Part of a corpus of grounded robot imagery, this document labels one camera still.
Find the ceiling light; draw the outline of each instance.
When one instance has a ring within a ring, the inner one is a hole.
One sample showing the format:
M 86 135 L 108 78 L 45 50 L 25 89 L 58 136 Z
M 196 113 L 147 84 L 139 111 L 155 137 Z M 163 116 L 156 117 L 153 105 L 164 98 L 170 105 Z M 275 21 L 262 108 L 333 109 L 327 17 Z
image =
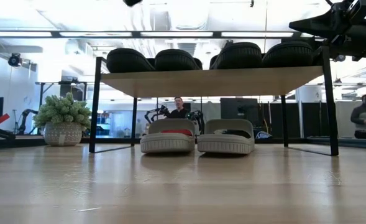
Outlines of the ceiling light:
M 209 40 L 200 40 L 200 39 L 183 39 L 183 40 L 165 40 L 165 44 L 208 44 Z
M 9 32 L 9 31 L 0 31 L 0 37 L 51 37 L 52 34 L 50 32 Z
M 63 37 L 131 37 L 131 32 L 60 32 Z
M 222 32 L 222 37 L 291 37 L 292 32 Z
M 212 37 L 213 32 L 192 32 L 192 31 L 178 31 L 178 32 L 141 32 L 143 37 Z

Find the potted plant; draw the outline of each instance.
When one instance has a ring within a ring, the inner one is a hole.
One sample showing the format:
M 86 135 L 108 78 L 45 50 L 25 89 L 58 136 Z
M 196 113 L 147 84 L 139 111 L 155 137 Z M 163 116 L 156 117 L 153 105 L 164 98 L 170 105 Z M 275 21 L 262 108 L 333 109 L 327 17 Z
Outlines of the potted plant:
M 51 146 L 75 146 L 81 141 L 82 131 L 90 127 L 90 110 L 86 102 L 73 100 L 72 93 L 65 98 L 46 97 L 46 104 L 34 116 L 36 127 L 44 127 L 45 142 Z

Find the black shirt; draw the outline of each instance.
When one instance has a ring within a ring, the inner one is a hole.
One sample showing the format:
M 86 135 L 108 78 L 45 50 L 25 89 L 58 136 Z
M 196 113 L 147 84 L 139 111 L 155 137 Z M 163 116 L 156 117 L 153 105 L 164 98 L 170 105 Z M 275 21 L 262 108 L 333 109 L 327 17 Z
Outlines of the black shirt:
M 178 110 L 174 110 L 170 113 L 169 118 L 185 118 L 185 116 L 187 115 L 188 110 L 186 110 L 185 108 L 181 109 L 180 111 Z
M 362 113 L 366 113 L 365 105 L 363 104 L 354 108 L 351 113 L 351 122 L 355 124 L 364 124 L 364 120 L 359 118 L 360 114 Z

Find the woven planter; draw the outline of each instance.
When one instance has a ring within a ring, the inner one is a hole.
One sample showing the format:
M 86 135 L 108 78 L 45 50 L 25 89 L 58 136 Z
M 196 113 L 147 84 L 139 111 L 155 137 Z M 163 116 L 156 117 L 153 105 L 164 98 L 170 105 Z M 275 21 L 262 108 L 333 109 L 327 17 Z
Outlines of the woven planter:
M 48 122 L 45 126 L 45 142 L 51 146 L 75 146 L 82 138 L 81 124 Z

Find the wooden shelf board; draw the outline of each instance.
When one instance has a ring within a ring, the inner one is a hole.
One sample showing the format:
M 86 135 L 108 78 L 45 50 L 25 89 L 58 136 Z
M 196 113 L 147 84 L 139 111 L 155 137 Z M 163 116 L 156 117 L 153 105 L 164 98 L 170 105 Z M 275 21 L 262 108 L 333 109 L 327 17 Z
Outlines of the wooden shelf board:
M 323 75 L 321 66 L 102 74 L 133 97 L 285 95 Z

